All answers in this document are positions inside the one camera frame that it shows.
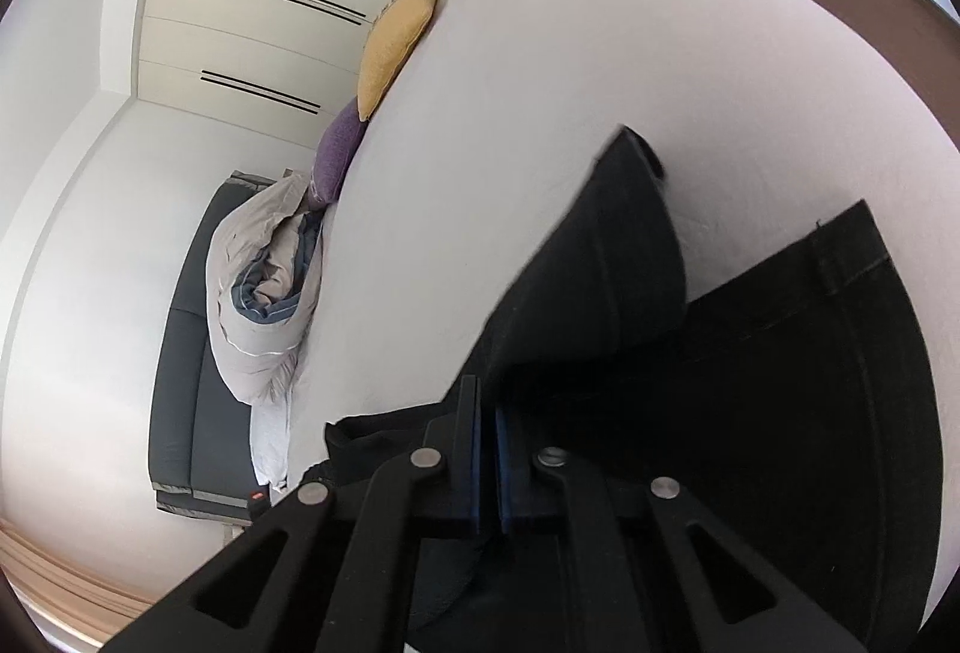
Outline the yellow cushion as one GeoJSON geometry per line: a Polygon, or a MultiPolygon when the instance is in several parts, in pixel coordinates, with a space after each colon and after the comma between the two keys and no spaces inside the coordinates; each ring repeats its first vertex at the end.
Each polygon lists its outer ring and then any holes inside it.
{"type": "Polygon", "coordinates": [[[356,104],[361,122],[373,117],[434,15],[436,0],[389,0],[374,21],[359,64],[356,104]]]}

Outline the dark grey headboard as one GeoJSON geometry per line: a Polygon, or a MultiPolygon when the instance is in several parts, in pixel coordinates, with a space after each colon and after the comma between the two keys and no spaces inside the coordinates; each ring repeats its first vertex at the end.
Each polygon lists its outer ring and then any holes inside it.
{"type": "Polygon", "coordinates": [[[256,492],[249,452],[251,410],[221,380],[206,329],[205,263],[213,233],[241,203],[270,185],[235,172],[218,187],[190,242],[167,311],[148,434],[156,507],[172,515],[249,523],[256,492]]]}

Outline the purple cushion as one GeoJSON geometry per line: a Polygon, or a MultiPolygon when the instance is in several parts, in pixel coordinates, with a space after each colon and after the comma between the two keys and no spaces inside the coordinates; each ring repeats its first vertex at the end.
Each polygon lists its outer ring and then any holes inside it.
{"type": "Polygon", "coordinates": [[[368,122],[359,117],[358,99],[353,98],[325,128],[317,145],[309,185],[309,201],[316,210],[335,203],[340,197],[367,126],[368,122]]]}

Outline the white bed mattress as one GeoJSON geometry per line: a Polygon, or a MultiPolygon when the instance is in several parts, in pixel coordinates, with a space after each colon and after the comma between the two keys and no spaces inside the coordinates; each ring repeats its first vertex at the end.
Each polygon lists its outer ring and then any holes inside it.
{"type": "Polygon", "coordinates": [[[329,456],[343,417],[446,396],[622,130],[662,167],[690,299],[855,204],[871,211],[939,416],[925,621],[958,565],[958,153],[910,85],[811,0],[439,0],[329,222],[291,474],[329,456]]]}

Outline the black denim pants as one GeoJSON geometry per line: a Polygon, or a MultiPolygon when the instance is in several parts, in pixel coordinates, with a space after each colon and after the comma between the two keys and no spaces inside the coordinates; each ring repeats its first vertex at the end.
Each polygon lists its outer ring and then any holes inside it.
{"type": "Polygon", "coordinates": [[[865,204],[700,299],[662,167],[613,138],[434,405],[348,417],[316,476],[314,650],[911,651],[942,511],[931,364],[865,204]],[[428,424],[480,382],[480,518],[428,424]],[[501,529],[494,413],[556,511],[501,529]]]}

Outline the cream wardrobe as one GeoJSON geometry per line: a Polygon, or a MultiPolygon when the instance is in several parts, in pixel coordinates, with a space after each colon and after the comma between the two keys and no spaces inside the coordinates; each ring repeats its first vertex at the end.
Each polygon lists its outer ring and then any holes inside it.
{"type": "Polygon", "coordinates": [[[311,148],[389,0],[145,0],[140,99],[311,148]]]}

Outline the grey white duvet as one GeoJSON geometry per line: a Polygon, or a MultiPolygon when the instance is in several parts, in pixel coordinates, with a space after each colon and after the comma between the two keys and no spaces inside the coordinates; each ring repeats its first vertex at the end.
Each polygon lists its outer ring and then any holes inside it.
{"type": "Polygon", "coordinates": [[[278,405],[293,385],[322,276],[322,211],[311,177],[291,172],[231,211],[205,263],[206,325],[223,382],[247,406],[278,405]]]}

